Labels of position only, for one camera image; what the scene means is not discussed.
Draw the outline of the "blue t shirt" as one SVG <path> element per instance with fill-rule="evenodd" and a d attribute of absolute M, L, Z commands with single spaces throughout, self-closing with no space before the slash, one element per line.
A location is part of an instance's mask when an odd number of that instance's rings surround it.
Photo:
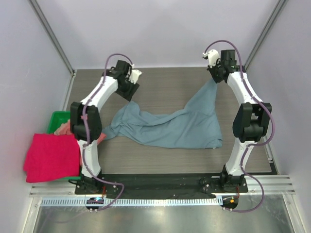
<path fill-rule="evenodd" d="M 181 110 L 151 114 L 131 101 L 103 129 L 106 139 L 124 136 L 147 146 L 169 149 L 214 149 L 223 145 L 215 112 L 217 84 L 207 81 Z"/>

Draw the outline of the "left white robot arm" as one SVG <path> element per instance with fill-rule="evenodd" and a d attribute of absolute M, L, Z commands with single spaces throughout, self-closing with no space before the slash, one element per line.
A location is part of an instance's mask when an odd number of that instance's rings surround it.
<path fill-rule="evenodd" d="M 98 194 L 103 189 L 99 165 L 98 142 L 102 134 L 100 110 L 113 93 L 127 101 L 139 88 L 141 71 L 132 62 L 118 60 L 114 67 L 105 69 L 95 88 L 80 102 L 70 106 L 70 131 L 80 148 L 80 180 L 75 182 L 76 193 Z"/>

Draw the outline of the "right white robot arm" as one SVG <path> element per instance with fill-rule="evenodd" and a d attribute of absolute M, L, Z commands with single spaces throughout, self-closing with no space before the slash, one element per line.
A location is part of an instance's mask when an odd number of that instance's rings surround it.
<path fill-rule="evenodd" d="M 252 149 L 267 134 L 272 106 L 264 103 L 253 90 L 246 71 L 237 64 L 235 50 L 210 50 L 208 71 L 214 82 L 224 81 L 233 91 L 239 109 L 232 125 L 235 143 L 229 160 L 218 178 L 204 181 L 206 193 L 247 192 L 245 166 Z"/>

